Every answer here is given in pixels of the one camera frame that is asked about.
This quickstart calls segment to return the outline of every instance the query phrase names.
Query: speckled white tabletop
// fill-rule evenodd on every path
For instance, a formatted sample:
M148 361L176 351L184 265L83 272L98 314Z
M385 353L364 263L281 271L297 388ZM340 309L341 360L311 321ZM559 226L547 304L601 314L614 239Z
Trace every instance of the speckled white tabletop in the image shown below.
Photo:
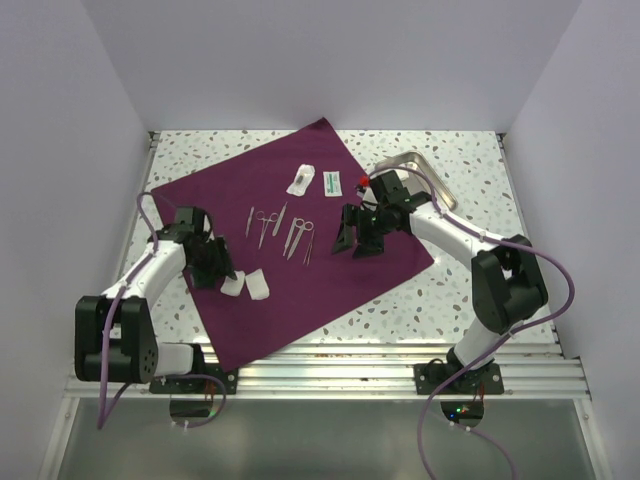
M146 189L223 162L288 133L270 130L164 131ZM346 130L338 131L338 134L365 169L385 157L407 150L420 151L457 197L458 215L505 237L522 233L493 132ZM160 226L153 201L145 200L144 206L154 225ZM239 214L238 221L246 221L246 212ZM142 254L148 237L149 232L138 217L126 256L126 268ZM474 317L470 274L439 248L426 242L425 246L435 259L433 266L360 308L332 319L325 327L296 343L459 341ZM182 276L169 283L153 307L152 318L159 341L209 343ZM519 334L512 341L554 343L554 336L550 326L543 325Z

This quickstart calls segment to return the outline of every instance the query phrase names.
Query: white wall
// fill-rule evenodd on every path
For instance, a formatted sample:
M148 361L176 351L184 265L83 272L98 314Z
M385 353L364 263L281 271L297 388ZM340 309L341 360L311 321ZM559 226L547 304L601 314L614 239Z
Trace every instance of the white wall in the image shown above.
M0 478L35 478L145 131L79 0L0 2Z
M83 0L148 129L506 131L579 0Z
M575 276L557 326L620 479L640 472L639 19L637 0L583 0L506 142L533 241Z

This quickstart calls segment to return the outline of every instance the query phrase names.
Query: glass panel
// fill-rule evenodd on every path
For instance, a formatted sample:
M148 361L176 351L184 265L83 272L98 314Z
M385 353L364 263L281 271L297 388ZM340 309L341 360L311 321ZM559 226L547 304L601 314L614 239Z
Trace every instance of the glass panel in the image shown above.
M415 479L422 402L239 400L211 424L171 427L166 399L121 400L97 431L97 402L82 400L62 479ZM443 479L508 479L502 454L451 428L439 405L424 428ZM478 427L500 441L521 479L593 479L571 401L488 401Z

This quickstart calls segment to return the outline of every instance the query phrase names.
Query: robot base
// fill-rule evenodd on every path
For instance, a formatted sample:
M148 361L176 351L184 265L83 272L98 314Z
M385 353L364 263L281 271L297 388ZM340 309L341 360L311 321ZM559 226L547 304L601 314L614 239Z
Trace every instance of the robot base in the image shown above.
M418 395L430 395L438 385L453 375L451 365L441 360L432 360L429 363L419 363L413 366L413 379L416 383ZM461 378L442 390L439 395L475 395L484 384L485 395L502 395L504 384L500 366L495 362L489 363L478 370L471 370Z
M238 387L237 368L229 372L223 372L219 364L206 363L204 365L204 371L201 373L217 378L224 384L227 395L235 395ZM149 393L159 395L203 394L205 387L205 380L167 378L163 384L159 379L154 379L149 385Z

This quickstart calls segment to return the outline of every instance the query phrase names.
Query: robotic arm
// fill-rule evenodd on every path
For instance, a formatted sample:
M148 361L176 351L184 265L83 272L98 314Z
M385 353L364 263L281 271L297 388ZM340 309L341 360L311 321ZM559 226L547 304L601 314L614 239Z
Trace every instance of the robotic arm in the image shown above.
M156 232L142 257L112 287L99 296L85 296L75 311L75 371L83 381L100 381L103 330L113 302L113 325L120 338L109 338L109 382L148 383L165 375L204 372L204 355L197 344L156 342L150 309L167 284L185 268L196 287L212 287L225 276L235 278L223 237L205 231L207 213L178 207L174 222Z
M343 207L333 253L357 243L354 258L382 254L384 235L401 230L434 243L471 271L476 318L463 339L447 354L447 363L436 372L434 382L440 383L469 365L547 303L547 290L533 254L493 246L485 239L501 240L501 237L447 212L449 219L466 231L454 226L435 208L428 193L410 195L396 171L381 173L368 184L364 182L360 193L363 197L360 206ZM509 242L531 245L522 235L510 238ZM457 382L458 390L473 391L492 362L493 355L489 355L474 365Z

